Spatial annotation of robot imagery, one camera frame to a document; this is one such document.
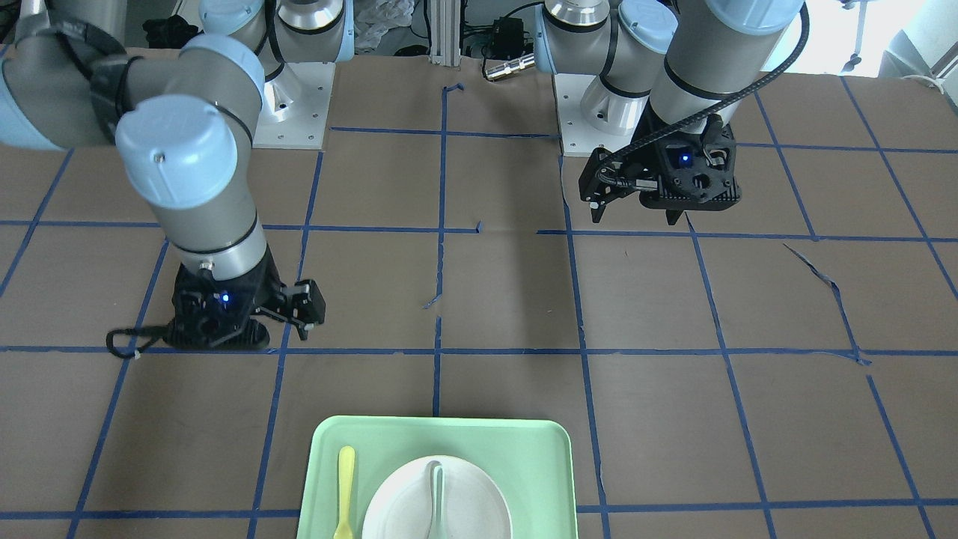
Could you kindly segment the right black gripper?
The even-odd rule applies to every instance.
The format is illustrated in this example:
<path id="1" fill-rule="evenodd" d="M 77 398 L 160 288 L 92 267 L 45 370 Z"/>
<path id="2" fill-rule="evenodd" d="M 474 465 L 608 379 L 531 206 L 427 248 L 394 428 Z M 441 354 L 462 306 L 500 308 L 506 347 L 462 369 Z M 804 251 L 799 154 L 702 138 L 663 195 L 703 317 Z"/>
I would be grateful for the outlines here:
<path id="1" fill-rule="evenodd" d="M 269 344 L 266 327 L 254 319 L 295 326 L 302 341 L 326 316 L 324 297 L 314 280 L 281 282 L 270 249 L 250 272 L 216 281 L 209 270 L 180 266 L 172 294 L 174 318 L 163 340 L 182 350 L 260 350 Z"/>

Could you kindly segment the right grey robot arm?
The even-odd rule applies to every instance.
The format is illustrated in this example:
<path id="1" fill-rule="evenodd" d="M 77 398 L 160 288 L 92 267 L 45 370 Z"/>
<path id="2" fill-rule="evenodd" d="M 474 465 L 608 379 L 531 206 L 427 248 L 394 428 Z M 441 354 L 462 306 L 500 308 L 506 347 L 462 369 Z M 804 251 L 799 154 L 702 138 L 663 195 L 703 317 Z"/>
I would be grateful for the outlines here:
<path id="1" fill-rule="evenodd" d="M 173 58 L 120 41 L 123 1 L 24 1 L 2 61 L 2 143 L 112 144 L 179 256 L 164 325 L 112 330 L 182 350 L 260 350 L 259 317 L 301 340 L 325 320 L 314 280 L 278 274 L 247 181 L 266 83 L 287 64 L 348 61 L 350 1 L 202 1 L 202 31 Z"/>

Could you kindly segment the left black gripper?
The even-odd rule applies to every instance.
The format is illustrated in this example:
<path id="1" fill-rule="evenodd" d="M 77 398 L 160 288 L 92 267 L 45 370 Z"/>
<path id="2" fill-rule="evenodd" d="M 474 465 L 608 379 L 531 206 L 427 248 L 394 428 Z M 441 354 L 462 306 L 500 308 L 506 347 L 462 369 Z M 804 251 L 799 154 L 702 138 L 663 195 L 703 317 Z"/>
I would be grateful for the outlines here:
<path id="1" fill-rule="evenodd" d="M 590 205 L 593 224 L 606 206 L 634 193 L 644 207 L 666 211 L 670 226 L 685 211 L 723 211 L 742 199 L 733 176 L 736 139 L 718 113 L 697 132 L 678 130 L 603 165 L 610 154 L 597 147 L 579 175 L 579 198 Z"/>

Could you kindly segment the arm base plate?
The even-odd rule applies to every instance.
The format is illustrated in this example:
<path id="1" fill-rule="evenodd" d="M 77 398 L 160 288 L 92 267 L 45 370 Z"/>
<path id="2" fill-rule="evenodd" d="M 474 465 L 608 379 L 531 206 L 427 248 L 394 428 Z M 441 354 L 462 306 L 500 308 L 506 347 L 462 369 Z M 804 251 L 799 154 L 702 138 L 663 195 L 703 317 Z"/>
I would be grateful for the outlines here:
<path id="1" fill-rule="evenodd" d="M 283 64 L 268 76 L 256 149 L 321 150 L 336 64 Z"/>
<path id="2" fill-rule="evenodd" d="M 616 94 L 598 76 L 557 74 L 554 86 L 562 153 L 572 157 L 629 144 L 649 99 Z"/>

